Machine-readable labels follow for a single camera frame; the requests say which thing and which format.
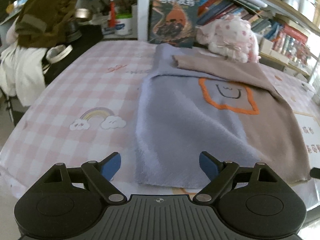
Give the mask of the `purple and tan sweater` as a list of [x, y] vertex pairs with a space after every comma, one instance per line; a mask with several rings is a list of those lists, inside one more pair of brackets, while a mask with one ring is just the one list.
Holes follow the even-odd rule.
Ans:
[[293, 110], [257, 63], [158, 45], [135, 134], [140, 184], [204, 187], [203, 151], [245, 167], [262, 161], [288, 184], [310, 179]]

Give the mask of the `pink checkered cartoon desk mat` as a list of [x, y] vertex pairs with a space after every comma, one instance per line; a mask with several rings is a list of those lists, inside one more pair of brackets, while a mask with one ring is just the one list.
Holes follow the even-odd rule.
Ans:
[[14, 199], [54, 163], [78, 166], [121, 153], [114, 183], [126, 193], [189, 194], [194, 189], [142, 186], [125, 149], [142, 79], [155, 46], [100, 42], [72, 63], [25, 113], [1, 150], [1, 189]]

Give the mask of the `red boxed candy tubes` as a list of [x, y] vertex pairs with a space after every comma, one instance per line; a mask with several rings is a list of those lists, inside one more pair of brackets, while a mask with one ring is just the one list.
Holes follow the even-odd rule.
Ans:
[[272, 50], [281, 53], [289, 60], [297, 62], [305, 53], [308, 37], [301, 31], [287, 24], [279, 27], [276, 37], [272, 40]]

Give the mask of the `white cardboard box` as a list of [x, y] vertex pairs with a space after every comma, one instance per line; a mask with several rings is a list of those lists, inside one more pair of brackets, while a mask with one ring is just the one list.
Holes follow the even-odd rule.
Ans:
[[264, 54], [269, 54], [270, 51], [272, 50], [273, 48], [273, 42], [268, 40], [268, 39], [265, 39], [265, 38], [262, 38], [261, 41], [260, 41], [260, 45], [259, 45], [259, 51], [261, 53], [264, 53]]

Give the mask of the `white cloth garment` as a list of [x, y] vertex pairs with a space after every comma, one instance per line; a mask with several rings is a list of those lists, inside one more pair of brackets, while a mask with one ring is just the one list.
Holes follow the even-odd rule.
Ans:
[[6, 35], [8, 48], [1, 52], [1, 89], [17, 96], [21, 105], [31, 106], [45, 90], [42, 60], [47, 48], [24, 48], [17, 44], [13, 24]]

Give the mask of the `white wristwatch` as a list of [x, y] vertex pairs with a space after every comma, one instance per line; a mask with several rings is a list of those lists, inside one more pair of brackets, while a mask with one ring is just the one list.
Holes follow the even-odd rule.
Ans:
[[72, 45], [59, 45], [53, 48], [50, 48], [47, 51], [46, 54], [46, 60], [50, 63], [50, 64], [54, 64], [57, 63], [61, 60], [63, 60], [65, 57], [67, 57], [71, 51], [73, 50]]

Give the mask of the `white pink plush bunny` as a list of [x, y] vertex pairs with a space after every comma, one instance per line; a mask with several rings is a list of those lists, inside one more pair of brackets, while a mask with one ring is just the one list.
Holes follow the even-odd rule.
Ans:
[[228, 15], [198, 27], [196, 40], [211, 53], [242, 63], [259, 62], [258, 39], [251, 23], [239, 16]]

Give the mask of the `olive green garment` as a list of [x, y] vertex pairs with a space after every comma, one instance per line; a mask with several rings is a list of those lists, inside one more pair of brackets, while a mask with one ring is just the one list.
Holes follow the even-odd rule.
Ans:
[[52, 48], [66, 41], [66, 25], [78, 0], [27, 0], [15, 24], [17, 44]]

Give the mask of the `white plastic pen cup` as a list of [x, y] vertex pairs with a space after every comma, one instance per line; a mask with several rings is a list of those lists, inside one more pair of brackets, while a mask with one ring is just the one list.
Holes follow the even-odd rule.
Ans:
[[115, 34], [119, 36], [126, 36], [132, 34], [132, 15], [131, 14], [117, 14]]

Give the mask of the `metal bowl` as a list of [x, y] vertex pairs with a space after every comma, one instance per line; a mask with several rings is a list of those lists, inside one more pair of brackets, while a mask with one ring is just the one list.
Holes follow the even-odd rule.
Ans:
[[93, 18], [93, 12], [86, 8], [78, 8], [74, 12], [74, 17], [80, 22], [88, 22]]

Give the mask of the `row of upright books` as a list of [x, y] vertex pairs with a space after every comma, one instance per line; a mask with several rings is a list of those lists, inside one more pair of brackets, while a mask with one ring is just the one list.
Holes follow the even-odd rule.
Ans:
[[251, 24], [254, 33], [273, 40], [279, 27], [279, 22], [261, 15], [261, 11], [251, 9], [233, 0], [200, 0], [197, 16], [197, 25], [203, 26], [218, 19], [225, 19], [227, 16], [239, 16]]

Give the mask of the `white metal bookshelf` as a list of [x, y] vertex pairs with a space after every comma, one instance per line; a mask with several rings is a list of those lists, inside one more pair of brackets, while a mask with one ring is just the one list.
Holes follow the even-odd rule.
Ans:
[[[1, 24], [12, 22], [29, 0], [8, 0], [11, 9], [1, 18]], [[108, 16], [111, 5], [117, 12], [129, 12], [136, 26], [136, 36], [153, 43], [178, 43], [177, 27], [183, 32], [187, 12], [194, 10], [192, 26], [204, 26], [229, 15], [250, 22], [252, 30], [273, 42], [273, 49], [286, 56], [291, 68], [299, 68], [309, 80], [319, 76], [319, 25], [313, 23], [316, 8], [307, 0], [293, 0], [304, 11], [294, 8], [287, 0], [78, 0], [77, 7], [86, 8], [95, 15]]]

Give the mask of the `Harry Potter book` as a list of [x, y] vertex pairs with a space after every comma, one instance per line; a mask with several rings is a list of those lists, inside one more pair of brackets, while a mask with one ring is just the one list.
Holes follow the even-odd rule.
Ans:
[[200, 0], [152, 0], [149, 42], [191, 48]]

